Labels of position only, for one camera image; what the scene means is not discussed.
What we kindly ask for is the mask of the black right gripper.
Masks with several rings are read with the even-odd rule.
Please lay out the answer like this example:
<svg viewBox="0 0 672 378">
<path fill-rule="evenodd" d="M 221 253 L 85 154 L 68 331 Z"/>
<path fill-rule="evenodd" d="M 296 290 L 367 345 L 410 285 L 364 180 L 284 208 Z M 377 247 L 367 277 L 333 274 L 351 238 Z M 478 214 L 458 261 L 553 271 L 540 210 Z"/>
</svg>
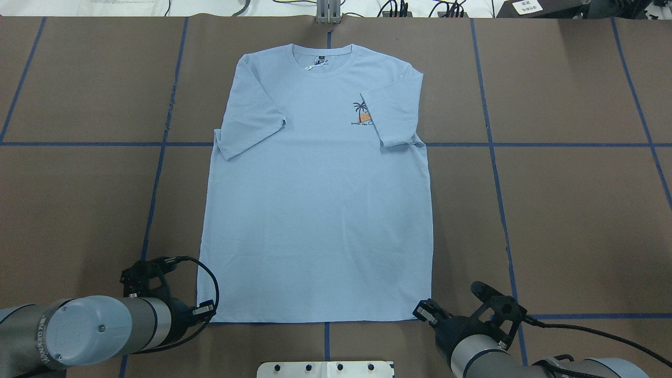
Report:
<svg viewBox="0 0 672 378">
<path fill-rule="evenodd" d="M 431 298 L 420 300 L 413 310 L 413 316 L 434 326 L 435 346 L 442 358 L 451 358 L 460 342 L 473 335 L 494 339 L 490 326 L 477 313 L 470 316 L 451 316 Z"/>
</svg>

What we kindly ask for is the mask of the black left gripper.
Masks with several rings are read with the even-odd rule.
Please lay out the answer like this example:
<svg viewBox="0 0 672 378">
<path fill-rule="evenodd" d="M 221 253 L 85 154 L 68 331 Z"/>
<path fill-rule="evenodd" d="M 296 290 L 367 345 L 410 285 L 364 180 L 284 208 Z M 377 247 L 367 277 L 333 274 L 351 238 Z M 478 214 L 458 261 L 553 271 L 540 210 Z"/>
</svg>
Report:
<svg viewBox="0 0 672 378">
<path fill-rule="evenodd" d="M 171 326 L 167 342 L 177 342 L 182 339 L 187 329 L 199 323 L 199 319 L 209 319 L 216 314 L 217 303 L 207 300 L 196 307 L 187 306 L 182 300 L 171 298 L 166 303 L 171 312 Z"/>
</svg>

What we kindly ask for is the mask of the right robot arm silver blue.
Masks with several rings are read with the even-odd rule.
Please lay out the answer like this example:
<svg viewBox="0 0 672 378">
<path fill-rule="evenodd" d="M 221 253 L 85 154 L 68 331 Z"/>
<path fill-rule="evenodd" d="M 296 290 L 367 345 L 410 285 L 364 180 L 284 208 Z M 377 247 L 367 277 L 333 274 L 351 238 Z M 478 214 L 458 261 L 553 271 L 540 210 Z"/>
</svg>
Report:
<svg viewBox="0 0 672 378">
<path fill-rule="evenodd" d="M 519 326 L 532 322 L 509 295 L 482 299 L 469 316 L 457 316 L 432 299 L 418 302 L 413 316 L 435 335 L 439 355 L 455 377 L 648 377 L 631 361 L 620 358 L 574 359 L 568 354 L 523 364 L 509 352 Z"/>
</svg>

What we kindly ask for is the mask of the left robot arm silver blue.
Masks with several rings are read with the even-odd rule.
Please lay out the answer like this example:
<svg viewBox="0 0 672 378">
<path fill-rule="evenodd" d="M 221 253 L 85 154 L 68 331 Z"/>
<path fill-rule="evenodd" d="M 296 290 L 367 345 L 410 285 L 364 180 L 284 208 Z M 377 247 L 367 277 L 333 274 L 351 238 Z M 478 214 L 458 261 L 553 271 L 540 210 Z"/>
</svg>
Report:
<svg viewBox="0 0 672 378">
<path fill-rule="evenodd" d="M 215 315 L 208 300 L 187 306 L 175 298 L 91 295 L 47 306 L 2 309 L 2 377 L 65 377 L 77 366 L 122 355 L 149 354 L 188 342 Z"/>
</svg>

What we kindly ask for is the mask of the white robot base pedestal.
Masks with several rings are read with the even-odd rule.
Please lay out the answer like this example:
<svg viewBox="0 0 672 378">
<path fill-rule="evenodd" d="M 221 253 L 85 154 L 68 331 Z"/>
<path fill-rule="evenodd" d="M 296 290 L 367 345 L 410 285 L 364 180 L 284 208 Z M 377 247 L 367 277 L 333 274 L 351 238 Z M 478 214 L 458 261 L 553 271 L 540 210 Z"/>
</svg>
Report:
<svg viewBox="0 0 672 378">
<path fill-rule="evenodd" d="M 301 361 L 263 363 L 257 377 L 395 377 L 388 361 Z"/>
</svg>

